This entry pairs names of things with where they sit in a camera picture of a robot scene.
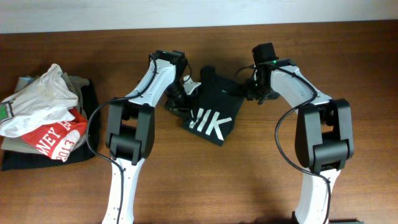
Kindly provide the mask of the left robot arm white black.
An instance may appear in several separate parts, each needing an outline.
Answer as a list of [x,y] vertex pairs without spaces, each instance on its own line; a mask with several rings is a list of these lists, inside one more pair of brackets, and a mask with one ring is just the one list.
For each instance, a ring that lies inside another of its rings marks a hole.
[[112,179],[103,223],[134,223],[134,198],[139,174],[155,140],[155,107],[162,96],[173,112],[185,113],[189,97],[181,82],[188,59],[184,52],[156,50],[139,84],[109,104],[106,147]]

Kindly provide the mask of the dark green t-shirt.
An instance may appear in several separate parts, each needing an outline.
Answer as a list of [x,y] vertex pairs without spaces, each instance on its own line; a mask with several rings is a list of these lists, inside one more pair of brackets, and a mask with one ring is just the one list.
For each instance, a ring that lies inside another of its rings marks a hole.
[[164,108],[183,119],[182,128],[222,146],[232,132],[244,101],[242,86],[207,65],[200,71],[198,95],[184,106],[166,101]]

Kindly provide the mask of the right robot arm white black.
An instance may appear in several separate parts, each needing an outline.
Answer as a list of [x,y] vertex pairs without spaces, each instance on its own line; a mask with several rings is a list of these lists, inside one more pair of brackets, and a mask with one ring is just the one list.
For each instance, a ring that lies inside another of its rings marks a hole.
[[[303,174],[291,222],[329,223],[333,187],[354,154],[350,104],[322,93],[290,59],[256,59],[252,68],[256,71],[254,84],[283,97],[291,107],[279,118],[274,131],[281,156]],[[279,141],[282,122],[292,113],[297,114],[297,164],[287,157]]]

